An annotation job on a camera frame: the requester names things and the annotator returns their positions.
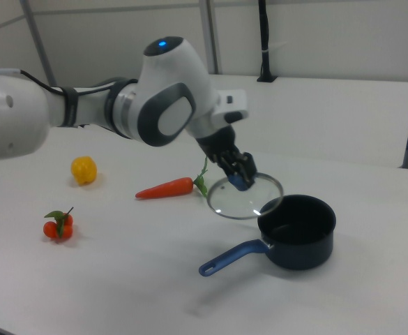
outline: yellow bell pepper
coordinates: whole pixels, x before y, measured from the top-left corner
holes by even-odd
[[[89,184],[97,177],[97,165],[89,156],[74,159],[70,171],[79,185]]]

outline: carrot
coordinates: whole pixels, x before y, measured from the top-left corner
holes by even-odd
[[[196,185],[196,187],[201,191],[202,195],[206,197],[207,189],[204,185],[203,177],[204,173],[207,172],[206,163],[207,157],[205,157],[205,164],[201,174],[198,175],[195,180],[192,180],[190,177],[175,179],[173,181],[140,191],[135,195],[135,197],[140,199],[155,199],[189,194],[193,190],[194,185]]]

